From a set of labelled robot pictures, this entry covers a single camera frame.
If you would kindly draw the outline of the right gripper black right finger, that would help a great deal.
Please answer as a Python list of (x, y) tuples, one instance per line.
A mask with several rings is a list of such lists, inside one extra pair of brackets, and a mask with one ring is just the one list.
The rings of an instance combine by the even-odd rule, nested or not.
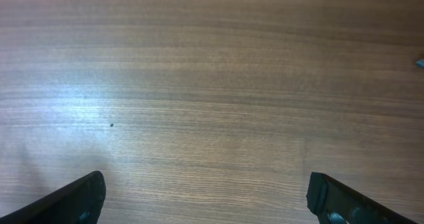
[(311, 173), (306, 198), (320, 224), (417, 224), (323, 173)]

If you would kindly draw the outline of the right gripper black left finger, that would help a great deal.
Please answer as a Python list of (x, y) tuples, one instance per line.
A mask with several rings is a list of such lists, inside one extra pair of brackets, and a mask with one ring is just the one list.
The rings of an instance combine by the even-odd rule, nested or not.
[(106, 197), (103, 174), (94, 171), (1, 218), (1, 224), (96, 224)]

